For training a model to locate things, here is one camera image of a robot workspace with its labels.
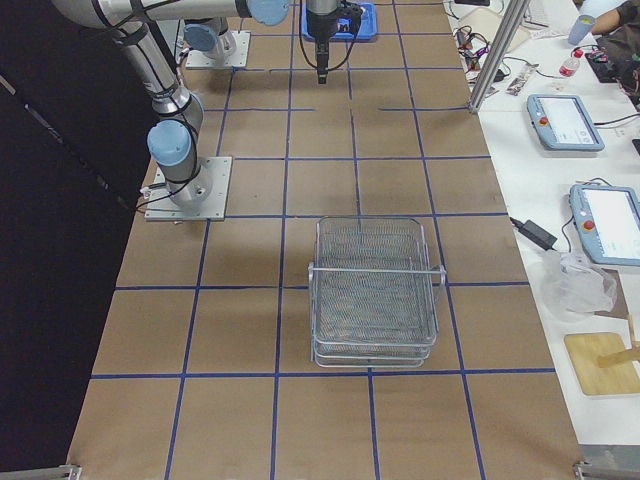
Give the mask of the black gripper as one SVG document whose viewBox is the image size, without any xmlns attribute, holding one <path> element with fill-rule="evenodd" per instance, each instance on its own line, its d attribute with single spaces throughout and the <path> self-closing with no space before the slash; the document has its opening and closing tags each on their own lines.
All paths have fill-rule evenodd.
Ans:
<svg viewBox="0 0 640 480">
<path fill-rule="evenodd" d="M 330 46 L 329 39 L 337 31 L 338 0 L 307 0 L 306 24 L 309 35 L 315 42 L 316 74 L 319 83 L 326 83 Z"/>
</svg>

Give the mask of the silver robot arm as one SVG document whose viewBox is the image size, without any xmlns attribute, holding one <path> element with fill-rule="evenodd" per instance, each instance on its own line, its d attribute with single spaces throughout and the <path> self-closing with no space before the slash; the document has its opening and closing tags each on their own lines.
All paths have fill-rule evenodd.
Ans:
<svg viewBox="0 0 640 480">
<path fill-rule="evenodd" d="M 264 25 L 277 25 L 285 19 L 289 10 L 289 1 L 241 1 L 241 7 L 248 8 L 249 16 Z M 307 1 L 306 25 L 309 35 L 315 43 L 315 62 L 312 62 L 304 45 L 300 49 L 306 63 L 317 74 L 318 83 L 325 84 L 331 69 L 329 68 L 330 39 L 337 33 L 338 19 L 341 17 L 344 7 L 343 1 Z M 216 61 L 222 61 L 236 49 L 233 35 L 228 31 L 228 23 L 225 16 L 214 17 L 209 20 L 186 20 L 184 26 L 184 39 L 194 50 L 202 52 L 205 56 Z"/>
<path fill-rule="evenodd" d="M 111 35 L 139 75 L 159 116 L 147 135 L 150 154 L 164 178 L 165 198 L 195 210 L 210 196 L 212 175 L 198 158 L 197 140 L 204 110 L 179 79 L 174 60 L 164 55 L 150 31 L 158 20 L 253 18 L 275 26 L 287 16 L 286 1 L 55 1 L 72 22 Z"/>
</svg>

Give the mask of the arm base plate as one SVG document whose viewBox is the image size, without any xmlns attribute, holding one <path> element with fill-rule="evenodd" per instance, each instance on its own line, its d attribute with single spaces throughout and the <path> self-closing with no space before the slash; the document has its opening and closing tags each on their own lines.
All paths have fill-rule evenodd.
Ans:
<svg viewBox="0 0 640 480">
<path fill-rule="evenodd" d="M 156 168 L 154 182 L 159 188 L 150 191 L 149 204 L 144 206 L 147 221 L 222 221 L 232 170 L 232 157 L 199 157 L 201 168 L 197 177 L 175 196 L 180 186 L 166 188 L 164 172 Z"/>
<path fill-rule="evenodd" d="M 184 34 L 190 47 L 187 69 L 244 68 L 250 44 L 249 31 L 227 30 L 218 34 L 211 29 L 194 29 L 190 25 Z"/>
</svg>

